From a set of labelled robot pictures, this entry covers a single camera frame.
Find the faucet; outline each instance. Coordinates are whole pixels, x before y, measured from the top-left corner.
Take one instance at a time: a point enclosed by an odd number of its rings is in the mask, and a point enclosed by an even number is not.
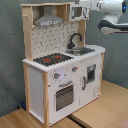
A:
[[[68,44],[68,48],[69,48],[69,49],[72,49],[73,47],[75,47],[75,44],[73,44],[73,42],[72,42],[72,39],[73,39],[73,37],[74,37],[75,35],[80,36],[80,41],[82,41],[82,35],[81,35],[80,33],[74,33],[74,34],[71,36],[71,38],[70,38],[70,43]]]

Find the wooden countertop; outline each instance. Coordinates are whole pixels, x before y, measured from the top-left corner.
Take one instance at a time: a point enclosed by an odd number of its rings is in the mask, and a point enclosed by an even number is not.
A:
[[[0,118],[0,128],[44,128],[37,119],[23,109]],[[50,128],[81,128],[69,118],[64,118]]]
[[[101,97],[71,117],[87,128],[115,128],[128,118],[128,89],[102,81]]]

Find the sink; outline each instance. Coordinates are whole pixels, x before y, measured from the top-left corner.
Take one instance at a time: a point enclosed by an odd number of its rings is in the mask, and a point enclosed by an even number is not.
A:
[[[95,51],[94,49],[90,49],[90,48],[77,47],[77,48],[73,48],[73,49],[68,49],[65,51],[65,53],[72,54],[75,56],[81,56],[81,55],[88,54],[88,53],[94,52],[94,51]]]

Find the stovetop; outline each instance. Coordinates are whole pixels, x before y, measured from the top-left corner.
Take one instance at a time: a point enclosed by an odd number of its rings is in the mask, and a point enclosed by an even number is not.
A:
[[[36,58],[33,61],[48,67],[50,65],[61,63],[61,62],[67,61],[69,59],[73,59],[73,57],[70,57],[70,56],[67,56],[67,55],[64,55],[61,53],[54,53],[51,55]]]

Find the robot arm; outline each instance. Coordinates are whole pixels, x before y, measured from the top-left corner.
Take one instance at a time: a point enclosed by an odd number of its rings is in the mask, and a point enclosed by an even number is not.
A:
[[[126,2],[122,0],[81,0],[78,4],[81,7],[106,13],[98,25],[102,33],[128,33],[128,23],[117,24],[121,15],[126,11]]]

